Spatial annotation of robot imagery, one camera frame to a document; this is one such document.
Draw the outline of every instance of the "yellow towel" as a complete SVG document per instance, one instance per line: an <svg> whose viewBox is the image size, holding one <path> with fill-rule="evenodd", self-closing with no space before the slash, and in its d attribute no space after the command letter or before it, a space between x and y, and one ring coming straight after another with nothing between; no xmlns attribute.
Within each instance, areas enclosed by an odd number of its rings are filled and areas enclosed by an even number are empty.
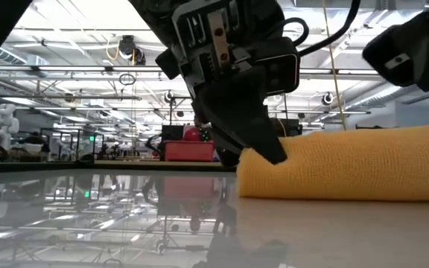
<svg viewBox="0 0 429 268"><path fill-rule="evenodd" d="M282 138L288 160L252 149L238 166L240 197L429 201L429 126Z"/></svg>

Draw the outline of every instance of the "red bin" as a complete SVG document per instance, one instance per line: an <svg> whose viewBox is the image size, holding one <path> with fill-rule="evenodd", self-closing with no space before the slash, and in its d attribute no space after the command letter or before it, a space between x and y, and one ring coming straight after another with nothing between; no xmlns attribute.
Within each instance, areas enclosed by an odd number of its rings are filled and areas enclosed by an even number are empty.
<svg viewBox="0 0 429 268"><path fill-rule="evenodd" d="M212 162L215 144L202 141L166 141L165 161Z"/></svg>

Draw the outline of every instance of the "red ball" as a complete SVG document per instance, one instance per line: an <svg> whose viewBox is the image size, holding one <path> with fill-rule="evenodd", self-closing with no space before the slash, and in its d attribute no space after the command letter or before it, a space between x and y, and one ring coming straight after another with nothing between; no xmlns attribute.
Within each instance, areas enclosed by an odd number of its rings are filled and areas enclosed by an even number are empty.
<svg viewBox="0 0 429 268"><path fill-rule="evenodd" d="M183 136L183 141L201 141L200 131L196 127L188 130Z"/></svg>

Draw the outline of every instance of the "white robot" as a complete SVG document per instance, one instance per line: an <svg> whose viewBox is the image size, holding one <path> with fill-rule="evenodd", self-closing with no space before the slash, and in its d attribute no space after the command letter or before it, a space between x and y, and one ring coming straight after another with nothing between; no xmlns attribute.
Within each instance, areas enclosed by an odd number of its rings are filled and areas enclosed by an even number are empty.
<svg viewBox="0 0 429 268"><path fill-rule="evenodd" d="M14 111L14 104L0 105L0 145L6 150L11 147L11 134L19 131L19 120L13 117Z"/></svg>

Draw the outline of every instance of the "glossy table surface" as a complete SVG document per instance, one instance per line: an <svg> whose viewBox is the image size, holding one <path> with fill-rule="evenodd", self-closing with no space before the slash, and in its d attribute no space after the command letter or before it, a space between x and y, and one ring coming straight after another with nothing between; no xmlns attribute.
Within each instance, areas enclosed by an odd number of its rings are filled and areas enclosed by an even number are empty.
<svg viewBox="0 0 429 268"><path fill-rule="evenodd" d="M0 267L429 267L429 203L238 199L234 173L0 173Z"/></svg>

